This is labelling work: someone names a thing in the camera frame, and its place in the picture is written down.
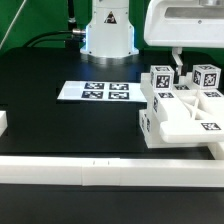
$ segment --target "white box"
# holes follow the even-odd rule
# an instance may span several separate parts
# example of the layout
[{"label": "white box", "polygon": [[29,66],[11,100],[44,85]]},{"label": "white box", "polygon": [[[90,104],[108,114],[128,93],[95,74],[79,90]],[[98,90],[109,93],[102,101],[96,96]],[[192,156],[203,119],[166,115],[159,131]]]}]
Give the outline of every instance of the white box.
[{"label": "white box", "polygon": [[219,86],[221,69],[214,65],[194,65],[192,82],[197,89],[216,89]]},{"label": "white box", "polygon": [[154,91],[171,90],[174,71],[170,66],[151,66],[151,85]]}]

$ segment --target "warning label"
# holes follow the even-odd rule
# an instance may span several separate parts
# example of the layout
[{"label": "warning label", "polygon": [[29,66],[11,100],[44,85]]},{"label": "warning label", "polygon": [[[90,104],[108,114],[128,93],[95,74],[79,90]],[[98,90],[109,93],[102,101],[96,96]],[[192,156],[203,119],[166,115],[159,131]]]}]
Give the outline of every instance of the warning label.
[{"label": "warning label", "polygon": [[104,23],[117,24],[117,21],[112,11],[109,13]]}]

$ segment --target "white paper sheet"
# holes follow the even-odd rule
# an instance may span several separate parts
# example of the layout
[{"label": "white paper sheet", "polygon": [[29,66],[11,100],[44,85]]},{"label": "white paper sheet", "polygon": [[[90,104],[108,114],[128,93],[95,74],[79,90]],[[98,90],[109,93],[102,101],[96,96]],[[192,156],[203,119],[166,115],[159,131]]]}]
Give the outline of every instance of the white paper sheet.
[{"label": "white paper sheet", "polygon": [[58,100],[147,102],[140,83],[66,81]]}]

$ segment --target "black tabletop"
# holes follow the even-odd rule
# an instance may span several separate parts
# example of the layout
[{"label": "black tabletop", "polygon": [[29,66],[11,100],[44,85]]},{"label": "black tabletop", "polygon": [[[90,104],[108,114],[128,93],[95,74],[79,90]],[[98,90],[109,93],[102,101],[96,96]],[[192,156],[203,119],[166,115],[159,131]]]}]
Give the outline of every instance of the black tabletop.
[{"label": "black tabletop", "polygon": [[[184,62],[215,64],[186,52]],[[0,155],[213,159],[206,148],[147,149],[138,126],[142,103],[59,102],[64,82],[140,82],[170,52],[144,52],[132,64],[102,66],[65,49],[17,48],[0,58],[0,110],[8,129]],[[222,189],[0,185],[0,223],[221,224]]]},{"label": "black tabletop", "polygon": [[[205,54],[188,52],[183,57],[189,70],[196,63],[213,63]],[[0,60],[0,110],[7,111],[8,120],[0,154],[169,157],[166,150],[147,149],[138,120],[146,103],[57,100],[66,80],[139,83],[141,73],[158,64],[174,64],[171,53],[143,52],[135,63],[106,66],[82,61],[79,52],[66,49],[8,51]],[[174,158],[186,156],[172,150]],[[199,152],[197,159],[210,156],[208,150],[187,150],[194,153],[190,157]]]}]

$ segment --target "black cable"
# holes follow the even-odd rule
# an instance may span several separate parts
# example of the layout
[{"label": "black cable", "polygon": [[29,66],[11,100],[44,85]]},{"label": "black cable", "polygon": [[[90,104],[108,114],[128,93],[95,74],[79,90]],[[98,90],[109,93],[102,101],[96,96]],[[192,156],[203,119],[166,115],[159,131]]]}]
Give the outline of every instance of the black cable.
[{"label": "black cable", "polygon": [[41,42],[47,42],[47,41],[74,41],[74,42],[80,42],[80,43],[83,43],[84,42],[84,39],[83,37],[73,37],[73,38],[70,38],[70,39],[41,39],[41,40],[38,40],[36,42],[34,42],[32,45],[30,45],[30,47],[35,47],[37,44],[41,43]]},{"label": "black cable", "polygon": [[67,3],[68,3],[68,29],[72,30],[74,28],[77,28],[74,12],[74,2],[73,0],[67,0]]},{"label": "black cable", "polygon": [[62,34],[72,34],[72,31],[55,31],[55,32],[49,32],[49,33],[43,33],[40,34],[34,38],[32,38],[31,40],[27,41],[23,47],[28,47],[31,43],[33,43],[34,41],[41,39],[43,37],[48,37],[48,36],[55,36],[55,35],[62,35]]},{"label": "black cable", "polygon": [[34,42],[32,45],[30,45],[30,47],[35,47],[37,44],[42,43],[42,42],[48,42],[48,41],[66,41],[66,39],[42,39],[42,40],[38,40],[36,42]]}]

